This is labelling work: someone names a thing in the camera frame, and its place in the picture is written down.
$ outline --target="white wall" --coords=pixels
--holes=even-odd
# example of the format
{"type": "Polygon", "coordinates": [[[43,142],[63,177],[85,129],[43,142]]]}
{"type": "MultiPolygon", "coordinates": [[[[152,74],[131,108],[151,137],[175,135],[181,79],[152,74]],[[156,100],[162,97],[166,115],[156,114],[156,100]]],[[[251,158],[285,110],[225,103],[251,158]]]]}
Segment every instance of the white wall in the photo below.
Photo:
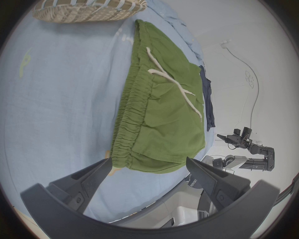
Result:
{"type": "MultiPolygon", "coordinates": [[[[252,184],[263,179],[283,191],[299,171],[299,60],[284,30],[257,0],[164,1],[178,12],[202,48],[232,39],[238,53],[253,66],[260,92],[252,138],[275,149],[275,168],[272,172],[239,169],[236,174],[252,184]]],[[[255,157],[219,143],[210,149],[211,154],[255,157]]],[[[254,236],[275,220],[287,200],[272,209],[254,236]]]]}

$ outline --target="drawstring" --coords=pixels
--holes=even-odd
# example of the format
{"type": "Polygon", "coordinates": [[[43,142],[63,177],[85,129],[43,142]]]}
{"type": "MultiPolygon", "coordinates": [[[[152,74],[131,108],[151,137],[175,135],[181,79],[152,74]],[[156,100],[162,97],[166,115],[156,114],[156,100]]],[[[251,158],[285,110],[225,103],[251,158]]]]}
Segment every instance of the drawstring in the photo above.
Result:
{"type": "Polygon", "coordinates": [[[193,93],[183,89],[183,87],[180,85],[180,83],[178,83],[175,79],[171,78],[166,71],[164,71],[164,69],[162,68],[162,66],[159,64],[159,62],[153,57],[153,55],[150,52],[150,48],[147,47],[147,54],[149,55],[150,59],[152,60],[152,62],[155,63],[155,65],[161,70],[161,71],[157,71],[155,69],[149,69],[148,72],[151,74],[157,74],[159,76],[163,76],[166,79],[170,80],[171,82],[175,83],[178,88],[180,89],[183,97],[185,98],[185,100],[187,101],[187,103],[191,106],[191,108],[200,116],[200,122],[202,122],[202,115],[201,113],[194,107],[194,105],[192,104],[192,102],[188,99],[188,97],[186,96],[187,94],[191,94],[194,95],[193,93]]]}

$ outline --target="black border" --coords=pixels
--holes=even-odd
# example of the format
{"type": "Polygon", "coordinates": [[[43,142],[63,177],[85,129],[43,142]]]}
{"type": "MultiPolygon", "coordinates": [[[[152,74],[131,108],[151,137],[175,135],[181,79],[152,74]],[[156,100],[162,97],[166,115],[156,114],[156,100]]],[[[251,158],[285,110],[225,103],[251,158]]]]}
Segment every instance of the black border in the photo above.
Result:
{"type": "MultiPolygon", "coordinates": [[[[0,46],[5,46],[5,40],[23,17],[29,11],[36,0],[1,0],[0,1],[0,46]]],[[[292,42],[298,49],[299,46],[299,14],[294,13],[298,9],[298,0],[264,0],[273,12],[278,16],[286,32],[290,33],[292,42]]],[[[4,191],[0,185],[0,237],[1,238],[36,238],[29,229],[20,221],[12,206],[8,203],[4,191]]],[[[275,220],[260,239],[273,238],[299,238],[299,185],[292,195],[285,210],[275,220]]]]}

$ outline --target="basket weave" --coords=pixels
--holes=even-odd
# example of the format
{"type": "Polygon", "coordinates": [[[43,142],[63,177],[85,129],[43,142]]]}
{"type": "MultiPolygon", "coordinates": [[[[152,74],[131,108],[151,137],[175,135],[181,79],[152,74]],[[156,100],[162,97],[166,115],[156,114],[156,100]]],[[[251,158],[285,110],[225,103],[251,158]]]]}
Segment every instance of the basket weave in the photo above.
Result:
{"type": "Polygon", "coordinates": [[[44,0],[34,7],[33,17],[56,23],[115,21],[146,7],[144,0],[44,0]]]}

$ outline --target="crumpled blue sheet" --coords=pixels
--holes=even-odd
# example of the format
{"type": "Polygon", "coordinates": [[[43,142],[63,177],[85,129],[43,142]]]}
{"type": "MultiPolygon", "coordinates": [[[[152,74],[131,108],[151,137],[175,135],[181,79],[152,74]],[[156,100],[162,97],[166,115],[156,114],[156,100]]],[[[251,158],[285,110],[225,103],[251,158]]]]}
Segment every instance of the crumpled blue sheet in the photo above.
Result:
{"type": "MultiPolygon", "coordinates": [[[[137,18],[156,25],[190,62],[201,64],[150,7],[117,22],[54,24],[29,14],[11,35],[0,57],[0,182],[26,215],[20,192],[87,167],[110,149],[137,18]]],[[[197,159],[212,146],[213,131],[205,136],[197,159]]],[[[185,167],[170,174],[123,168],[103,181],[84,214],[103,222],[120,219],[166,194],[187,174],[185,167]]]]}

